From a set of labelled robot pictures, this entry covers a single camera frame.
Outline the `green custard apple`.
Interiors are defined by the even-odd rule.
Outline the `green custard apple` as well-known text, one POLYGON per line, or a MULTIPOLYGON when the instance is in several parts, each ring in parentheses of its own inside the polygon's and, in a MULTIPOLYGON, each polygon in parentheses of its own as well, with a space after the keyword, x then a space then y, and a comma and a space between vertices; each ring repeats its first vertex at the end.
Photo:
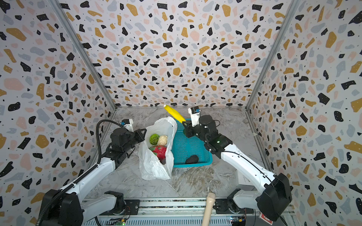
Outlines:
POLYGON ((149 139, 150 144, 156 146, 158 144, 159 138, 160 136, 158 134, 152 134, 149 139))

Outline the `pink dragon fruit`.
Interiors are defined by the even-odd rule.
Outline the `pink dragon fruit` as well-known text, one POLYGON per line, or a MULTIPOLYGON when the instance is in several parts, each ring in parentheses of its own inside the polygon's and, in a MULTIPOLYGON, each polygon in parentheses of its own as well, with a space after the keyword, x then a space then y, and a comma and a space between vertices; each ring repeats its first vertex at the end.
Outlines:
POLYGON ((166 147, 155 146, 155 147, 151 147, 150 150, 153 152, 153 154, 155 154, 157 156, 157 158, 160 161, 163 161, 166 158, 166 151, 167 151, 166 147))

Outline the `teal plastic basket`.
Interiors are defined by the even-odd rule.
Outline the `teal plastic basket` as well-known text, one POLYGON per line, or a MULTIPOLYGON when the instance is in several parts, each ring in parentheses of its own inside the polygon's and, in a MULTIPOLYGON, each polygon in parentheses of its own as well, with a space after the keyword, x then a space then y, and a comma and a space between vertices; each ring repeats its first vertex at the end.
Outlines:
POLYGON ((187 138, 184 133, 184 127, 176 121, 177 131, 173 139, 171 148, 174 157, 174 168, 202 167, 212 164, 212 154, 204 147, 204 142, 197 137, 187 138), (199 160, 197 163, 186 164, 186 160, 192 155, 196 155, 199 160))

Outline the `yellow banana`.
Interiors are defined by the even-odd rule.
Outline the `yellow banana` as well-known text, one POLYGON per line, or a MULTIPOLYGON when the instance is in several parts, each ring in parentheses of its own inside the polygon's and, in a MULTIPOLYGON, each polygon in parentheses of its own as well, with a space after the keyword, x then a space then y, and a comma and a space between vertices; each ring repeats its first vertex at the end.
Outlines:
POLYGON ((183 123, 184 121, 186 121, 185 118, 172 107, 164 105, 164 109, 178 122, 183 123))

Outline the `dark brown avocado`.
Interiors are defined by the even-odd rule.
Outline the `dark brown avocado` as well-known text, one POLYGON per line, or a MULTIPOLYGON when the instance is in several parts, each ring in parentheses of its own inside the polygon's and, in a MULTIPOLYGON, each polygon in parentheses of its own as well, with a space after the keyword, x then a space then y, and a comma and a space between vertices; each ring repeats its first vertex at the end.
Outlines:
POLYGON ((197 155, 192 155, 185 161, 185 164, 197 164, 198 162, 199 162, 199 157, 197 155))

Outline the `white plastic bag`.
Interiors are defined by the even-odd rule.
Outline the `white plastic bag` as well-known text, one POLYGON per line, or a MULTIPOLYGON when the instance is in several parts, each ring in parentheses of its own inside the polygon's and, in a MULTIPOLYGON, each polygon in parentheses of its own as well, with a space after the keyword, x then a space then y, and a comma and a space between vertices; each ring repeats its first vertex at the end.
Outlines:
POLYGON ((139 147, 140 174, 144 180, 169 180, 171 178, 174 156, 172 154, 173 139, 177 131, 177 123, 172 117, 161 118, 146 128, 145 141, 139 147), (166 135, 166 157, 160 161, 151 148, 152 135, 166 135))

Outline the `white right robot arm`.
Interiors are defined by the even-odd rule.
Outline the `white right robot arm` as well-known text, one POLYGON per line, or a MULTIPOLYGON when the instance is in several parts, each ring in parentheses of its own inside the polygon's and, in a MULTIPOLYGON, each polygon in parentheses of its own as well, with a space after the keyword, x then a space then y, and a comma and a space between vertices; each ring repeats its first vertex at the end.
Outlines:
POLYGON ((251 160, 236 144, 218 132, 210 115, 203 115, 198 123, 182 121, 185 136, 197 137, 211 154, 224 160, 245 176, 255 187, 255 191, 239 190, 232 200, 238 208, 258 209, 269 220, 277 221, 292 201, 292 188, 283 173, 268 171, 251 160))

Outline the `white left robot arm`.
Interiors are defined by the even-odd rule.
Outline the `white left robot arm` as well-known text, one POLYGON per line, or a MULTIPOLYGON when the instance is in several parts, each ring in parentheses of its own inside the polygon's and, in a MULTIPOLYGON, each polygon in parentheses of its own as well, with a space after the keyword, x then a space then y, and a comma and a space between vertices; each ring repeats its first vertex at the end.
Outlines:
POLYGON ((110 211, 129 211, 122 193, 107 191, 99 198, 84 202, 88 193, 128 157, 128 151, 145 140, 146 129, 134 132, 118 128, 111 134, 112 142, 99 163, 59 190, 48 191, 41 203, 36 225, 81 226, 110 211))

